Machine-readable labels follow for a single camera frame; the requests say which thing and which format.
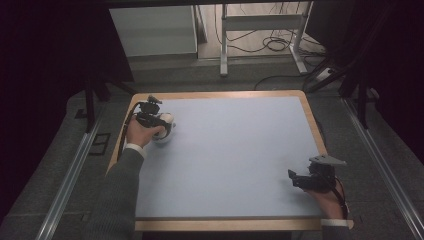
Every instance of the white object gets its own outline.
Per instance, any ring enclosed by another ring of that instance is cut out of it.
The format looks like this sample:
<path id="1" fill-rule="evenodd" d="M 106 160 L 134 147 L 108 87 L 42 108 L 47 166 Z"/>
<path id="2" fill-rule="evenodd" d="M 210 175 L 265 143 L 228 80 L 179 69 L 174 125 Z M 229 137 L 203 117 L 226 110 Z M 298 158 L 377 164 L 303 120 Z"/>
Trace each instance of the white object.
<path id="1" fill-rule="evenodd" d="M 326 68 L 324 71 L 322 71 L 317 77 L 317 81 L 321 82 L 322 80 L 328 78 L 331 74 L 333 74 L 335 71 L 331 68 Z"/>
<path id="2" fill-rule="evenodd" d="M 176 126 L 174 123 L 174 116 L 170 113 L 162 113 L 159 116 L 160 119 L 164 120 L 166 123 L 171 124 L 171 128 L 169 130 L 165 130 L 163 132 L 160 132 L 158 136 L 153 136 L 153 141 L 155 143 L 166 143 L 168 142 L 173 134 L 172 129 Z"/>

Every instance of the white panel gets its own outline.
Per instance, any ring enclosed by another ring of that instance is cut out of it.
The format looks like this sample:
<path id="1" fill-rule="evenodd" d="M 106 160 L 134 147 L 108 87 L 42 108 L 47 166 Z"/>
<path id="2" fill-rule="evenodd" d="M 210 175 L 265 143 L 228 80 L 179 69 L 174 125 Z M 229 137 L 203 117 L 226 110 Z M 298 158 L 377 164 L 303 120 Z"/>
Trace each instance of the white panel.
<path id="1" fill-rule="evenodd" d="M 164 100 L 161 112 L 177 126 L 146 146 L 139 219 L 321 216 L 287 174 L 318 155 L 299 98 Z"/>
<path id="2" fill-rule="evenodd" d="M 197 52 L 192 6 L 109 11 L 127 57 Z"/>

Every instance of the white shirt cuff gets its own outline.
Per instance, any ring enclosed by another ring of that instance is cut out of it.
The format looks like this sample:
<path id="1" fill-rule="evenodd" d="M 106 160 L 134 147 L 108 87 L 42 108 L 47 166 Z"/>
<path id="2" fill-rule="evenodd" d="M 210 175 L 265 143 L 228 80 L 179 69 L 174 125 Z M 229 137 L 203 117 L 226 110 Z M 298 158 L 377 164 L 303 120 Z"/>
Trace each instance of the white shirt cuff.
<path id="1" fill-rule="evenodd" d="M 333 227 L 348 227 L 347 220 L 344 219 L 321 219 L 322 226 L 333 226 Z"/>
<path id="2" fill-rule="evenodd" d="M 139 153 L 140 153 L 140 155 L 141 155 L 144 159 L 146 159 L 146 157 L 147 157 L 147 153 L 146 153 L 146 151 L 145 151 L 142 147 L 138 146 L 137 144 L 134 144 L 134 143 L 127 143 L 127 145 L 125 145 L 125 148 L 131 148 L 131 149 L 136 150 L 137 152 L 139 152 Z"/>

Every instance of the hand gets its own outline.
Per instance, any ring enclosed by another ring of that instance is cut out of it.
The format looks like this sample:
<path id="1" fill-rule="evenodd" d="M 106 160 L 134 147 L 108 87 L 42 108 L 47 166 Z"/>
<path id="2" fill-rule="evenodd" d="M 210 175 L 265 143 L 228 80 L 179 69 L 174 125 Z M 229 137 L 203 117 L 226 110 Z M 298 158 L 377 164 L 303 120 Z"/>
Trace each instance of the hand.
<path id="1" fill-rule="evenodd" d="M 342 197 L 344 197 L 342 185 L 339 181 L 336 181 L 336 190 L 340 193 L 340 195 L 342 195 Z M 327 193 L 320 193 L 306 189 L 303 189 L 303 191 L 311 195 L 318 202 L 321 210 L 325 213 L 328 219 L 344 219 L 339 200 L 332 191 Z"/>
<path id="2" fill-rule="evenodd" d="M 143 127 L 133 116 L 128 124 L 127 129 L 127 143 L 137 144 L 140 147 L 146 146 L 150 140 L 152 140 L 153 135 L 156 133 L 165 131 L 163 126 L 157 126 L 153 128 Z"/>

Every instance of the suit jacket sleeve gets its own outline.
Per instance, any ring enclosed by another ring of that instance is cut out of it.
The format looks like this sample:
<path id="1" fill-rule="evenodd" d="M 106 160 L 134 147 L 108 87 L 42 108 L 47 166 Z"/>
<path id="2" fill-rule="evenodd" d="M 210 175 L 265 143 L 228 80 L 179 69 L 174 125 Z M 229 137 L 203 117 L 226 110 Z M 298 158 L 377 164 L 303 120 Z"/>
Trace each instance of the suit jacket sleeve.
<path id="1" fill-rule="evenodd" d="M 99 199 L 83 232 L 83 239 L 131 239 L 139 173 L 143 157 L 134 149 L 124 149 L 119 161 L 105 177 Z"/>

